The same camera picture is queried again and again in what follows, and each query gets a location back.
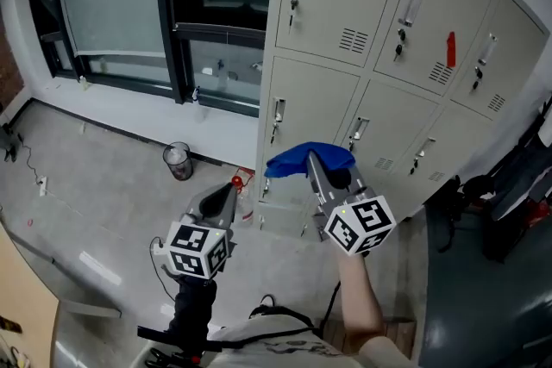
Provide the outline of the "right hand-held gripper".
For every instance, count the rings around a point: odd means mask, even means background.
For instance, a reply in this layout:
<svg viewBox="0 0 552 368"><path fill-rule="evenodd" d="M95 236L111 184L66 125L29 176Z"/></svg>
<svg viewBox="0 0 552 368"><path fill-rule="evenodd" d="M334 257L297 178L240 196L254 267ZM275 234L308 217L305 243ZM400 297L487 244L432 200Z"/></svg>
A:
<svg viewBox="0 0 552 368"><path fill-rule="evenodd" d="M348 256L369 253L380 246L396 227L396 220L384 196L371 196L339 205L340 190L330 181L318 155L309 151L308 179L322 208L333 208L323 232ZM356 165L348 169L348 193L360 195L367 189Z"/></svg>

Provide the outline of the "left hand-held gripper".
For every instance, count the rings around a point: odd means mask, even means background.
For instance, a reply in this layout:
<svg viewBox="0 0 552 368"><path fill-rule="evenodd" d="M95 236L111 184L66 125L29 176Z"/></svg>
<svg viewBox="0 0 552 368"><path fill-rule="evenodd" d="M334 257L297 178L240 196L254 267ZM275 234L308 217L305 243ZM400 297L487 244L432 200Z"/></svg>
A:
<svg viewBox="0 0 552 368"><path fill-rule="evenodd" d="M215 185L192 198L166 237L165 255L173 273L210 280L223 271L236 247L232 231L236 205L237 188L232 183Z"/></svg>

